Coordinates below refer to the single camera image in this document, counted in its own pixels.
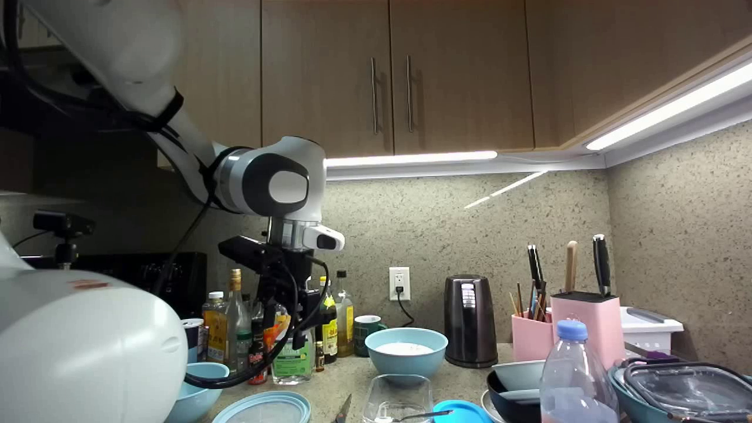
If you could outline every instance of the cabinet door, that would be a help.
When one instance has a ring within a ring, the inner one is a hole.
[[[534,149],[525,0],[393,0],[395,153]]]
[[[177,88],[194,125],[226,145],[260,145],[258,0],[182,0]]]
[[[385,0],[264,2],[264,144],[297,135],[326,156],[393,153]]]
[[[529,0],[539,145],[583,141],[750,32],[748,0]]]

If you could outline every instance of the white container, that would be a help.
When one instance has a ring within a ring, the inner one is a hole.
[[[673,353],[673,334],[684,332],[684,325],[677,319],[663,318],[663,323],[655,323],[650,318],[633,314],[627,307],[621,307],[621,326],[626,344],[666,354]]]

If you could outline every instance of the electrical outlet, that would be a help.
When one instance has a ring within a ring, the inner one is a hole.
[[[408,302],[408,267],[406,266],[391,266],[391,302],[397,302],[397,286],[402,286],[400,302]]]

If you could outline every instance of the pink container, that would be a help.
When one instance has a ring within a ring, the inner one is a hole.
[[[602,360],[605,368],[626,360],[626,336],[621,326],[621,302],[599,294],[572,292],[549,302],[552,319],[581,319],[587,326],[587,349]]]
[[[555,349],[552,323],[512,314],[512,360],[545,360]]]

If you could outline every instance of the knife handle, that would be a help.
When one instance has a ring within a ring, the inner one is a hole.
[[[609,246],[606,235],[593,238],[593,260],[595,260],[595,278],[602,297],[612,297],[612,264],[609,264]]]
[[[541,290],[541,284],[542,284],[542,267],[541,267],[539,245],[529,245],[529,246],[527,246],[527,258],[529,258],[529,264],[531,264],[534,284],[535,284],[535,290]]]
[[[566,274],[563,274],[563,292],[575,292],[579,280],[579,242],[572,240],[566,245]]]

